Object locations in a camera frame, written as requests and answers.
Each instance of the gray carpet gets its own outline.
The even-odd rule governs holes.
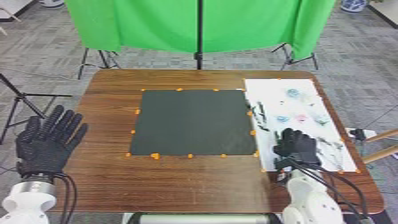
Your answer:
[[[43,9],[34,5],[20,18],[22,23],[2,23],[9,36],[0,35],[0,72],[25,92],[73,94],[73,99],[59,99],[57,103],[75,108],[98,68],[86,69],[84,79],[77,81],[84,48],[68,10]],[[270,50],[206,54],[205,69],[279,70],[283,53],[272,54]],[[313,71],[311,62],[290,66],[288,69],[315,72],[345,126],[365,127],[398,104],[398,30],[370,10],[361,14],[347,14],[336,8],[315,52],[320,70]],[[116,59],[123,68],[196,67],[190,54],[153,50],[126,48]],[[89,62],[100,63],[95,51]],[[13,93],[0,87],[0,125],[6,122],[11,102]],[[34,102],[45,107],[48,99],[36,97]],[[16,120],[31,115],[29,109],[20,107]],[[398,110],[368,128],[382,132],[397,127]],[[22,127],[9,132],[6,145],[0,146],[0,165],[6,167],[13,167],[16,162],[13,140],[20,130]],[[393,144],[393,141],[382,141],[366,144],[359,149],[368,154]],[[398,223],[398,161],[393,157],[372,164],[370,171],[381,191],[386,192],[388,213]],[[6,173],[0,176],[0,199],[16,182],[16,174]],[[119,222],[121,214],[87,213],[79,214],[73,221],[75,224]]]

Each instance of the green backdrop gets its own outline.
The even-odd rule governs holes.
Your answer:
[[[66,0],[86,47],[196,52],[198,0]],[[205,52],[290,43],[311,55],[334,0],[205,0]]]

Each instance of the black mat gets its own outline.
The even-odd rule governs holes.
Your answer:
[[[240,90],[146,91],[132,154],[249,155],[251,130]]]

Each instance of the paper sheet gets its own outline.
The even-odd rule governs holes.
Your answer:
[[[357,166],[313,81],[310,79],[247,79],[246,89],[254,110],[253,125],[260,159],[267,171],[276,171],[274,160],[279,158],[272,150],[278,144],[276,132],[281,136],[283,130],[292,128],[317,139],[322,167],[331,171],[356,172]],[[267,123],[260,116],[260,105],[263,105]]]

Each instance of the wooden table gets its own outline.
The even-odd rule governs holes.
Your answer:
[[[102,70],[79,106],[84,121],[89,123],[89,133],[66,169],[79,184],[79,211],[190,213],[283,211],[290,203],[288,191],[276,185],[276,173],[262,173],[260,159],[253,156],[230,156],[226,159],[221,156],[196,156],[194,159],[162,156],[160,160],[153,160],[150,156],[126,157],[142,89],[237,89],[246,88],[244,78],[315,79],[361,169],[361,173],[345,173],[343,176],[366,194],[370,212],[384,210],[379,189],[311,73]],[[350,187],[338,183],[338,189],[349,199],[359,202]]]

